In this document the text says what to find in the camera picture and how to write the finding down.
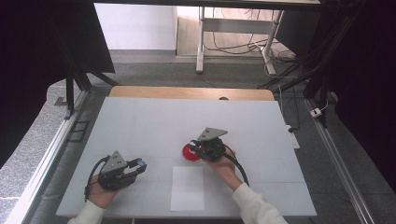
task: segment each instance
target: power strip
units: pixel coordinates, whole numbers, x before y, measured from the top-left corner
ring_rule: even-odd
[[[288,130],[291,128],[290,125],[286,125],[286,130]],[[294,133],[290,133],[290,141],[291,141],[291,145],[293,146],[293,148],[297,149],[300,148],[300,145],[298,144],[296,135],[294,135]]]
[[[317,118],[317,117],[319,117],[320,115],[321,115],[321,111],[320,111],[318,108],[311,110],[311,116],[312,116],[313,118]]]

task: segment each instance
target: table leg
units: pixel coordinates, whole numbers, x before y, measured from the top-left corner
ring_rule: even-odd
[[[276,19],[274,20],[274,24],[271,28],[271,33],[268,35],[268,40],[265,45],[265,48],[262,49],[262,57],[264,58],[265,66],[267,68],[269,76],[274,76],[276,74],[275,68],[271,61],[270,49],[271,49],[271,45],[274,41],[275,33],[277,30],[277,26],[279,25],[280,18],[282,17],[282,13],[283,13],[283,10],[279,11],[279,13],[277,14]]]
[[[197,67],[196,73],[204,72],[204,21],[205,21],[205,8],[199,7],[199,44],[197,52]]]

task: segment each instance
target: hand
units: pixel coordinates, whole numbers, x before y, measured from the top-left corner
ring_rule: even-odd
[[[113,202],[114,197],[116,197],[117,193],[120,192],[120,189],[116,191],[103,189],[97,181],[98,175],[94,175],[91,179],[88,200],[90,200],[91,203],[96,204],[96,206],[106,209]]]
[[[236,153],[232,151],[229,147],[225,146],[225,153],[230,156],[234,156]],[[242,181],[235,173],[235,165],[232,161],[225,157],[221,157],[218,161],[205,161],[212,170],[219,175],[222,180],[233,190],[235,191],[241,184]]]

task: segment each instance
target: black curtain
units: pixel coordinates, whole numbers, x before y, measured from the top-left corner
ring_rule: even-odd
[[[392,1],[366,1],[332,57],[330,76],[330,89],[339,98],[336,113],[394,191],[395,9]]]
[[[43,104],[47,89],[74,68],[114,73],[93,4],[0,4],[0,167]]]

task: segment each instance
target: white wall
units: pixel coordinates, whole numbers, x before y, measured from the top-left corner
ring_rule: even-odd
[[[176,49],[177,8],[95,4],[109,49]]]

